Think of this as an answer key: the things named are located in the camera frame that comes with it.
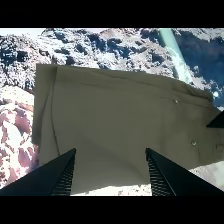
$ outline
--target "garment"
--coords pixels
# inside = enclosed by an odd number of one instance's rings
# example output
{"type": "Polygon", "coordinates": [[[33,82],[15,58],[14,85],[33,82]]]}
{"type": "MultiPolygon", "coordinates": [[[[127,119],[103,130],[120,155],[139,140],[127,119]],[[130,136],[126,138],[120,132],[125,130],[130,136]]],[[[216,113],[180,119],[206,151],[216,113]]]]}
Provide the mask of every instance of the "garment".
{"type": "Polygon", "coordinates": [[[76,148],[72,193],[150,183],[145,149],[186,169],[223,160],[209,92],[141,72],[37,64],[40,163],[76,148]]]}

